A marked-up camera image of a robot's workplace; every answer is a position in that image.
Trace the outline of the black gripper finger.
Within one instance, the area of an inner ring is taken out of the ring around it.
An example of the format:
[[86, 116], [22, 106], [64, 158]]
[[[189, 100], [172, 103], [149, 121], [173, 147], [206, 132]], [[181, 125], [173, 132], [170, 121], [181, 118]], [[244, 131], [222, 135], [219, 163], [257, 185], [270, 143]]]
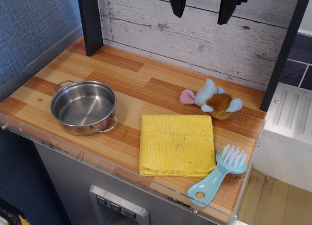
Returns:
[[217, 23], [226, 24], [236, 9], [237, 0], [221, 0]]
[[181, 18], [184, 12], [184, 8], [186, 5], [186, 0], [169, 0], [171, 4], [171, 8], [173, 13], [178, 17]]

